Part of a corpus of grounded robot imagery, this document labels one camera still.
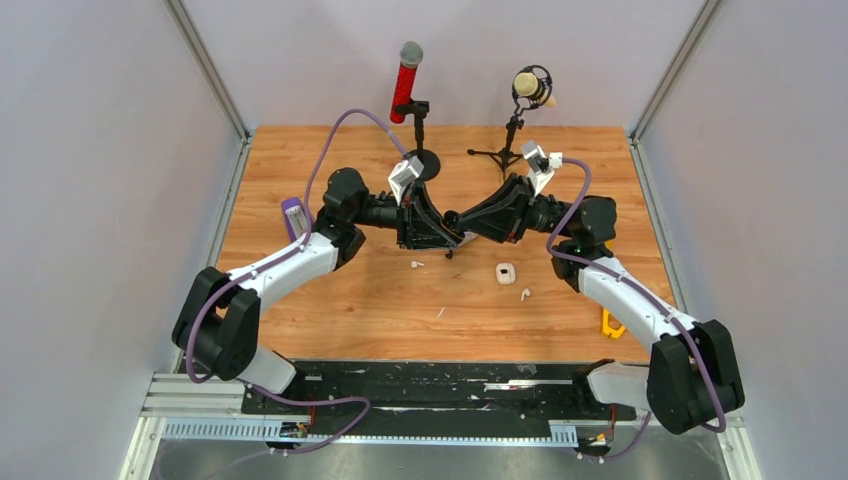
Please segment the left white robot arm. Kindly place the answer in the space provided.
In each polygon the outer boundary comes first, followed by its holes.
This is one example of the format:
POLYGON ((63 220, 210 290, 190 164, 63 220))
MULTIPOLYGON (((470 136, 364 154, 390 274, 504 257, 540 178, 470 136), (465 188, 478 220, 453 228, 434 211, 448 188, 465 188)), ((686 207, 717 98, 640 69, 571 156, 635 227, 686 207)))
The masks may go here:
POLYGON ((201 270, 171 333, 186 364, 199 364, 224 381, 262 387, 279 411, 298 411, 306 386, 293 362, 260 346, 261 316, 300 286, 349 263, 366 240, 365 226, 395 230, 407 250, 453 251, 464 239, 455 217, 432 206, 415 167, 400 164, 390 184, 392 191, 372 194, 356 169, 338 169, 328 180, 322 208, 289 245, 229 272, 201 270))

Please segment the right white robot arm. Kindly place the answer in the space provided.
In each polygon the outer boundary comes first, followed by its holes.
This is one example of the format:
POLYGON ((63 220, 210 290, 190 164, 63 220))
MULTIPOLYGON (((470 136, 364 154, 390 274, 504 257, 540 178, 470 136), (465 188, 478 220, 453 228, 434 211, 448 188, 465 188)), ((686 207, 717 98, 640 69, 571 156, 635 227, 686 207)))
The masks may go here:
POLYGON ((583 367, 570 392, 577 413, 592 418, 618 404, 652 413, 673 434, 724 430, 728 413, 745 403, 729 330, 678 310, 636 279, 607 246, 616 220, 610 197, 581 189, 574 202, 563 202, 512 174, 447 223, 499 243, 516 243, 528 230, 548 234, 556 276, 611 313, 648 351, 646 366, 605 359, 583 367))

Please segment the black earbud charging case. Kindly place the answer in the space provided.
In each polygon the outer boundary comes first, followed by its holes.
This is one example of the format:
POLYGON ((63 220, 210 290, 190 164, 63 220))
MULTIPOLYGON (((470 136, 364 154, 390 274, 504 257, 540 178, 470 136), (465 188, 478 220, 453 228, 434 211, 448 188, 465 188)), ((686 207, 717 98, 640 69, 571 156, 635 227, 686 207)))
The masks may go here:
POLYGON ((449 231, 460 234, 461 228, 459 227, 459 219, 460 214, 453 210, 448 210, 443 215, 442 225, 449 231))

